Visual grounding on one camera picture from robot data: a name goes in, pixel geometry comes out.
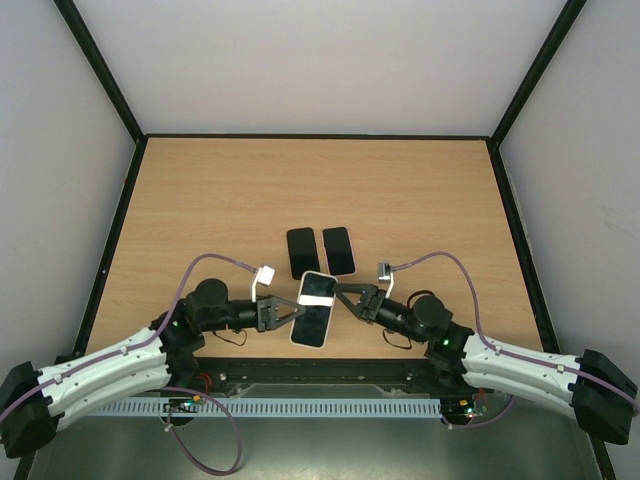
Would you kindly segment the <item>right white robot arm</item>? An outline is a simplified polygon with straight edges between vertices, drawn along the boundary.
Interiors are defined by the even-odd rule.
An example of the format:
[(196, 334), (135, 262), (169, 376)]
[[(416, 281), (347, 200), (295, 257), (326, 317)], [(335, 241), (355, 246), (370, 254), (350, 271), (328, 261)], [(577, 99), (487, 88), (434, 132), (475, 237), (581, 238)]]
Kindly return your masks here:
[(503, 392), (561, 413), (604, 442), (628, 443), (638, 388), (606, 355), (533, 351), (482, 337), (455, 323), (430, 291), (418, 291), (406, 303), (372, 284), (337, 284), (334, 292), (359, 320), (426, 344), (443, 389)]

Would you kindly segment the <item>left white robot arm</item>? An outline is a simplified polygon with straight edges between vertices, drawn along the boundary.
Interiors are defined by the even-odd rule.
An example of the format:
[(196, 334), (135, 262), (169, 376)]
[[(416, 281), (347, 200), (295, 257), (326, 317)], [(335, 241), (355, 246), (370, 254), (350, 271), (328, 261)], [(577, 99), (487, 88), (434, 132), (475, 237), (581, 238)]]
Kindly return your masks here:
[(5, 454), (13, 459), (33, 453), (83, 416), (120, 399), (187, 386), (207, 332), (273, 331), (304, 311), (272, 295), (231, 300), (224, 282), (206, 279), (172, 312), (114, 345), (41, 369), (23, 362), (1, 384)]

